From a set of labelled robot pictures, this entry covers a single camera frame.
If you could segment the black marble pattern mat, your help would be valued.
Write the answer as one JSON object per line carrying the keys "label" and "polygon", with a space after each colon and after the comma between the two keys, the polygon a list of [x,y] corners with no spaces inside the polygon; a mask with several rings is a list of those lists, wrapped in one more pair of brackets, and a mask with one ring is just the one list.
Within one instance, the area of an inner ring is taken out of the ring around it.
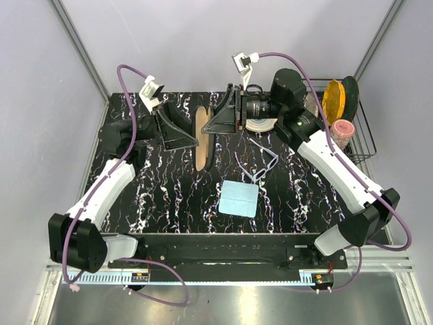
{"label": "black marble pattern mat", "polygon": [[[279,155],[258,184],[255,218],[218,211],[225,180],[249,183],[234,153],[248,138]],[[274,133],[238,133],[216,138],[214,163],[196,171],[190,149],[166,152],[147,143],[141,172],[123,190],[103,220],[105,233],[305,233],[323,232],[348,216],[337,191],[309,162]]]}

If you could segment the dark green plate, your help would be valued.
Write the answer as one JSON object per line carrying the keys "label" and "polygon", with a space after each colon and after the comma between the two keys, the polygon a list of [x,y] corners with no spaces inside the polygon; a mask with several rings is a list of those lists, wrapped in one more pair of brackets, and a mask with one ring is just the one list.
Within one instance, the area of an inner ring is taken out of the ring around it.
{"label": "dark green plate", "polygon": [[342,85],[346,96],[342,119],[352,122],[359,105],[359,85],[353,76],[345,77],[342,80]]}

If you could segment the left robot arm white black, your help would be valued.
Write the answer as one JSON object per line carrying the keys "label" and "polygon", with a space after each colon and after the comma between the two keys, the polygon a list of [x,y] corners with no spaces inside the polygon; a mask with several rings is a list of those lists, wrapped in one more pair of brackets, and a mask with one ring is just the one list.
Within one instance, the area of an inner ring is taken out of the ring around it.
{"label": "left robot arm white black", "polygon": [[104,218],[122,191],[139,174],[146,160],[146,140],[156,139],[166,151],[195,147],[191,123],[172,102],[152,112],[104,125],[99,130],[109,159],[85,195],[66,213],[48,222],[53,262],[95,273],[109,261],[122,259],[132,268],[145,263],[146,252],[131,235],[102,236]]}

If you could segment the grey speckled plate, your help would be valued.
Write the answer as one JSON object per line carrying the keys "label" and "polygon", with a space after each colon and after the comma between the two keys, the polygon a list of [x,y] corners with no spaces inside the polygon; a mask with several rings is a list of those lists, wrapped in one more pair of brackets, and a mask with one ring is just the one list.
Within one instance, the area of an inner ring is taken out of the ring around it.
{"label": "grey speckled plate", "polygon": [[308,92],[304,97],[304,107],[307,111],[313,114],[316,118],[319,116],[319,108],[315,101],[314,95],[312,92]]}

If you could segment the pink patterned cup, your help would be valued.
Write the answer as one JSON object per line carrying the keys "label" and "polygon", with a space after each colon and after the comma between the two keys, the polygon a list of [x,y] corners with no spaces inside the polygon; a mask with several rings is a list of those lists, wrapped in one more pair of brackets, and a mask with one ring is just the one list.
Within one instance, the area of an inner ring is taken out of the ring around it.
{"label": "pink patterned cup", "polygon": [[355,134],[355,126],[348,120],[338,119],[331,126],[331,138],[343,150]]}

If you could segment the yellow scalloped plate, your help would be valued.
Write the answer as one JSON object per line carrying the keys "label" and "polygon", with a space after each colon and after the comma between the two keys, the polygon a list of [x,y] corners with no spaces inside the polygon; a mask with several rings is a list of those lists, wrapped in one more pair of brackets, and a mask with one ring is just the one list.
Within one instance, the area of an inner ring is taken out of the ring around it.
{"label": "yellow scalloped plate", "polygon": [[323,94],[322,107],[326,120],[331,126],[342,118],[346,103],[346,92],[343,84],[335,79],[331,80]]}

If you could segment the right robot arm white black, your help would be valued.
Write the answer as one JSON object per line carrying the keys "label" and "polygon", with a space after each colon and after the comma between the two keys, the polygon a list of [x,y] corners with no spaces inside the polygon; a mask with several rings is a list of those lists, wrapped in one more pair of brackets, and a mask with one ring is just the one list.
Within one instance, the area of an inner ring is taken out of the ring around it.
{"label": "right robot arm white black", "polygon": [[347,246],[362,247],[392,219],[400,196],[384,190],[366,176],[327,138],[324,124],[303,104],[306,86],[295,70],[283,68],[275,73],[270,92],[250,92],[229,84],[214,116],[202,133],[237,133],[248,119],[274,118],[280,140],[314,165],[336,189],[350,215],[324,231],[307,251],[315,268],[328,264],[332,255]]}

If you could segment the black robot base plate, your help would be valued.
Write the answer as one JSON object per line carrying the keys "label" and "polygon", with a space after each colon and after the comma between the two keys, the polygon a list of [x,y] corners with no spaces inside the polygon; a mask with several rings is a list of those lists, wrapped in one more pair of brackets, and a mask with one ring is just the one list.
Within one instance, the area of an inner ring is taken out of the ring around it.
{"label": "black robot base plate", "polygon": [[185,282],[201,285],[306,282],[300,271],[346,270],[343,251],[312,252],[316,234],[136,234],[135,257],[173,268]]}

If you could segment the light blue cleaning cloth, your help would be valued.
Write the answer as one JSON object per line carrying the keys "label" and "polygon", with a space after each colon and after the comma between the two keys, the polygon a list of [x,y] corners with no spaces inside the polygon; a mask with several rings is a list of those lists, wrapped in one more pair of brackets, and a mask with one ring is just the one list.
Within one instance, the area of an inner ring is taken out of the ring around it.
{"label": "light blue cleaning cloth", "polygon": [[259,187],[256,184],[225,180],[218,211],[227,215],[255,218]]}

